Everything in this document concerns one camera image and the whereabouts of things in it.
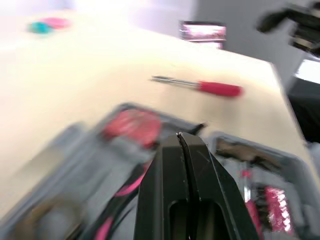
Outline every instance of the tool case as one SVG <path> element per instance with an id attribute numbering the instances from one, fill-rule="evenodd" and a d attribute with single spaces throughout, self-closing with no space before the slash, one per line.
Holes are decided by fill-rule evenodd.
<path id="1" fill-rule="evenodd" d="M 162 122 L 162 128 L 158 136 L 159 141 L 177 132 L 188 132 L 197 126 L 195 123 L 141 105 L 124 103 L 116 107 L 114 111 L 89 131 L 81 123 L 68 127 L 47 146 L 47 149 L 58 148 L 62 152 L 63 163 L 3 219 L 0 228 L 1 240 L 15 239 L 13 231 L 16 223 L 33 206 L 56 196 L 71 199 L 81 204 L 84 212 L 83 232 L 90 228 L 110 198 L 126 181 L 132 169 L 138 163 L 148 162 L 154 157 L 154 149 L 144 149 L 125 136 L 115 137 L 108 141 L 102 138 L 101 131 L 104 126 L 113 120 L 118 113 L 130 109 L 156 114 Z M 134 199 L 123 211 L 122 214 L 126 217 L 112 239 L 126 240 L 133 238 L 136 205 L 137 199 Z M 60 240 L 64 239 L 67 225 L 65 216 L 59 212 L 54 212 L 40 220 L 39 231 L 47 233 L 47 240 Z"/>
<path id="2" fill-rule="evenodd" d="M 281 164 L 280 172 L 274 173 L 258 166 L 251 168 L 251 182 L 253 184 L 251 197 L 258 201 L 259 186 L 270 186 L 284 191 L 287 199 L 288 211 L 293 221 L 294 236 L 285 232 L 263 231 L 265 240 L 319 240 L 320 239 L 320 193 L 313 180 L 309 166 L 298 157 L 279 151 L 252 141 L 248 141 L 223 132 L 214 132 L 207 138 L 209 151 L 224 166 L 234 178 L 242 196 L 244 196 L 244 178 L 241 172 L 246 168 L 246 162 L 222 157 L 216 154 L 216 142 L 223 139 L 231 144 L 242 144 L 260 150 Z"/>

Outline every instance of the screen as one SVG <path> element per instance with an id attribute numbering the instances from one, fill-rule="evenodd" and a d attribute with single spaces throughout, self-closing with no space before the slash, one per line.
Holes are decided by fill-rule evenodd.
<path id="1" fill-rule="evenodd" d="M 188 41 L 225 41 L 226 27 L 212 24 L 183 23 L 182 38 Z"/>
<path id="2" fill-rule="evenodd" d="M 320 84 L 320 62 L 310 59 L 303 60 L 294 76 Z"/>
<path id="3" fill-rule="evenodd" d="M 226 26 L 220 23 L 184 21 L 180 32 L 183 40 L 222 49 L 226 41 Z"/>

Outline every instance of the tape measure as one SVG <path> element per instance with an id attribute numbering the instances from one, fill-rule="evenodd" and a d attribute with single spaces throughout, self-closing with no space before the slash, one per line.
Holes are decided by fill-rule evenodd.
<path id="1" fill-rule="evenodd" d="M 162 122 L 155 113 L 129 109 L 120 112 L 108 123 L 102 130 L 102 134 L 107 138 L 126 136 L 144 148 L 151 148 L 161 128 Z"/>

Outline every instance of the teal object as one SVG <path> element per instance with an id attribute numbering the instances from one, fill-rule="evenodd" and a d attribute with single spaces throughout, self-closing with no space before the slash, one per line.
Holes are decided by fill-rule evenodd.
<path id="1" fill-rule="evenodd" d="M 43 22 L 37 21 L 30 24 L 30 32 L 36 34 L 48 34 L 51 33 L 53 29 Z"/>

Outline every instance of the wall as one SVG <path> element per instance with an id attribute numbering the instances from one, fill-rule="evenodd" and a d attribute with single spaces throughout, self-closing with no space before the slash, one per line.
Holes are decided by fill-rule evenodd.
<path id="1" fill-rule="evenodd" d="M 179 36 L 179 21 L 191 20 L 197 0 L 74 0 L 79 12 L 102 21 L 127 21 L 157 33 Z"/>
<path id="2" fill-rule="evenodd" d="M 226 49 L 274 63 L 284 85 L 302 60 L 303 52 L 288 45 L 290 25 L 286 23 L 273 34 L 255 30 L 259 17 L 283 7 L 287 0 L 199 0 L 197 21 L 226 23 Z M 306 5 L 306 0 L 291 1 Z"/>

